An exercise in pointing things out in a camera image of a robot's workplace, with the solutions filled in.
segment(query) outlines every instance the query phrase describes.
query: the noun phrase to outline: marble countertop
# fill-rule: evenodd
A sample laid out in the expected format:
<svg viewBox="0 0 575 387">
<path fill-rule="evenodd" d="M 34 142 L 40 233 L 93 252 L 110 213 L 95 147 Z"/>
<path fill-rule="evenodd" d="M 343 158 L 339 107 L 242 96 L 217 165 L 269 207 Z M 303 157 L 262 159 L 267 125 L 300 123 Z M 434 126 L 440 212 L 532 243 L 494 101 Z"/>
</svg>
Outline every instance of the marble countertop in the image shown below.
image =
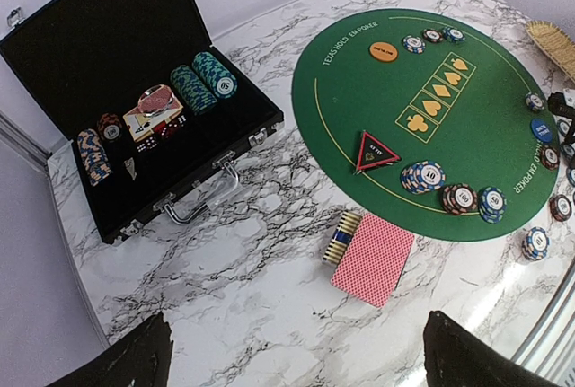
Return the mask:
<svg viewBox="0 0 575 387">
<path fill-rule="evenodd" d="M 323 251 L 344 209 L 360 211 L 318 168 L 295 126 L 293 70 L 321 30 L 386 7 L 441 13 L 507 48 L 545 94 L 571 87 L 529 40 L 527 17 L 502 0 L 297 0 L 216 40 L 286 114 L 286 128 L 237 162 L 243 192 L 202 222 L 160 215 L 140 235 L 103 244 L 69 145 L 49 160 L 57 208 L 80 278 L 111 342 L 157 311 L 173 330 L 172 387 L 420 385 L 422 332 L 442 310 L 504 356 L 535 325 L 575 254 L 575 223 L 544 208 L 523 229 L 488 242 L 418 236 L 383 309 L 330 285 Z M 179 209 L 191 209 L 213 180 Z M 558 191 L 573 188 L 560 170 Z M 539 225 L 545 261 L 519 243 Z"/>
</svg>

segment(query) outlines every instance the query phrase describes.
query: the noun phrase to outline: black triangle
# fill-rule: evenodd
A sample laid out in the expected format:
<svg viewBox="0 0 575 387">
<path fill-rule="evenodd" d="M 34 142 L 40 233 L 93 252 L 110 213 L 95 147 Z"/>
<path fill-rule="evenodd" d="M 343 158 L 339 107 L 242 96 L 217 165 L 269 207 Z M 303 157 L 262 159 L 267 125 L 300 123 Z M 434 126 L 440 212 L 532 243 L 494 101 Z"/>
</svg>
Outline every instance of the black triangle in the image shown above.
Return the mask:
<svg viewBox="0 0 575 387">
<path fill-rule="evenodd" d="M 359 147 L 358 165 L 356 172 L 397 163 L 402 157 L 381 143 L 367 131 L 363 132 Z"/>
</svg>

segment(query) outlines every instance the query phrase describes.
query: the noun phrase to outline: poker case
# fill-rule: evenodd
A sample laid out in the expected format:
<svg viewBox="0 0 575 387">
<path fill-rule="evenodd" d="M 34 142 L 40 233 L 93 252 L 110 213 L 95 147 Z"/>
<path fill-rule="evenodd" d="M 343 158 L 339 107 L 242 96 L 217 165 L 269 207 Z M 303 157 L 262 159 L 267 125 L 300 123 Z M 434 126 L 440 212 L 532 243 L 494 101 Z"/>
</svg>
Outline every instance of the poker case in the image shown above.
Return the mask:
<svg viewBox="0 0 575 387">
<path fill-rule="evenodd" d="M 136 151 L 124 127 L 117 143 L 104 143 L 113 173 L 92 187 L 76 137 L 96 129 L 100 116 L 120 117 L 139 96 L 170 84 L 171 71 L 191 66 L 209 51 L 237 79 L 229 100 L 195 116 L 157 148 Z M 0 53 L 66 138 L 102 240 L 138 233 L 175 202 L 281 128 L 282 111 L 211 43 L 195 0 L 53 0 L 18 23 L 0 41 Z M 132 180 L 124 161 L 134 158 Z"/>
</svg>

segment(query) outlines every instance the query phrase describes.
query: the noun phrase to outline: wicker basket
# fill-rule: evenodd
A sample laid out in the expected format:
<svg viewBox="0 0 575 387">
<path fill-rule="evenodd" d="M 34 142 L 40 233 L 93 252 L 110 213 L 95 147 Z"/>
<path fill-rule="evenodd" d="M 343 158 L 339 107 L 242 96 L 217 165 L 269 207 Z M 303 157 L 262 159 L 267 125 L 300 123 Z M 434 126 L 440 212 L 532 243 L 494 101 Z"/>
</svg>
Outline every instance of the wicker basket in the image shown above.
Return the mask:
<svg viewBox="0 0 575 387">
<path fill-rule="evenodd" d="M 526 27 L 535 44 L 575 82 L 575 43 L 569 36 L 551 22 L 533 21 Z"/>
</svg>

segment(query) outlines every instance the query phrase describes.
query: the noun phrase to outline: round orange token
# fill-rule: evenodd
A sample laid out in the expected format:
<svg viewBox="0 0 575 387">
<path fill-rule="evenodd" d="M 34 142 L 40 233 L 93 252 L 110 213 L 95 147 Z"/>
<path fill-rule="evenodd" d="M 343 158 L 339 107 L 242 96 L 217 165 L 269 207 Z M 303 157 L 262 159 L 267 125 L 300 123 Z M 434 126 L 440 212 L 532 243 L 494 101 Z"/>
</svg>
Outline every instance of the round orange token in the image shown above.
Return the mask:
<svg viewBox="0 0 575 387">
<path fill-rule="evenodd" d="M 369 48 L 369 53 L 381 62 L 392 62 L 397 59 L 397 49 L 389 43 L 374 43 Z"/>
</svg>

